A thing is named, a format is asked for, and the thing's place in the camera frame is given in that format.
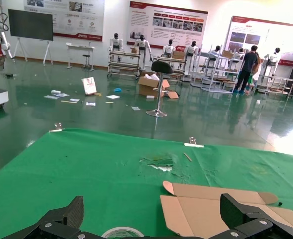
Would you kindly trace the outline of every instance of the screw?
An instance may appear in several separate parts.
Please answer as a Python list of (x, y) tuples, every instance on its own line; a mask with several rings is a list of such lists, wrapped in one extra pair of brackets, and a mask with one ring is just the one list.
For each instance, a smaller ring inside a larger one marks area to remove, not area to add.
[(231, 235), (234, 236), (234, 237), (238, 237), (239, 236), (238, 233), (236, 233), (236, 232), (231, 232)]

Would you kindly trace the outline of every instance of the display board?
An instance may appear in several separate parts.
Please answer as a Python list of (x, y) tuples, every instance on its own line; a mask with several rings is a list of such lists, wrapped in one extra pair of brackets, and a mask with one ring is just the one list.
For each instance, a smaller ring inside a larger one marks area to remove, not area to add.
[(8, 13), (12, 36), (53, 41), (52, 15), (12, 9)]
[(279, 47), (279, 64), (293, 66), (293, 24), (233, 16), (225, 49), (251, 49), (253, 45), (261, 57)]
[(206, 11), (131, 1), (127, 44), (133, 45), (143, 34), (155, 48), (163, 48), (170, 39), (180, 51), (192, 41), (201, 47), (207, 15)]
[(52, 14), (55, 36), (102, 41), (104, 4), (104, 0), (24, 0), (24, 9)]

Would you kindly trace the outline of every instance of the wall poster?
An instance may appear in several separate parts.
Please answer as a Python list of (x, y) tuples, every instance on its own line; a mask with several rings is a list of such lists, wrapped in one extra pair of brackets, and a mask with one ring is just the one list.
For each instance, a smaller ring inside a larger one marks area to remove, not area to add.
[(25, 11), (52, 14), (55, 36), (102, 41), (104, 0), (24, 0)]
[(279, 64), (293, 66), (293, 24), (232, 17), (225, 49), (251, 49), (253, 45), (257, 45), (260, 57), (273, 53), (279, 47)]
[(131, 1), (127, 44), (133, 45), (143, 34), (155, 48), (163, 48), (170, 39), (179, 51), (192, 41), (200, 48), (207, 15), (206, 11)]

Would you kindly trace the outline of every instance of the dark pants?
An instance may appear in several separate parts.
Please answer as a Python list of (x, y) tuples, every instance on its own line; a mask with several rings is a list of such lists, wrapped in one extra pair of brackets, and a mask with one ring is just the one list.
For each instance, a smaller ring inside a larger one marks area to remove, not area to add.
[(235, 86), (235, 90), (237, 90), (240, 87), (241, 83), (243, 82), (242, 87), (241, 87), (241, 91), (243, 91), (247, 85), (247, 82), (248, 82), (250, 75), (251, 75), (251, 72), (242, 70), (242, 72), (240, 73), (240, 75), (238, 77), (238, 81)]

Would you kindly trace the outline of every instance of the black monitor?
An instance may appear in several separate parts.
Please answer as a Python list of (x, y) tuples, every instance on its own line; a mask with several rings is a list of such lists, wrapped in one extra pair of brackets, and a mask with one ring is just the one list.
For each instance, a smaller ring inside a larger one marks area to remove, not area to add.
[(52, 15), (9, 9), (12, 36), (53, 41)]

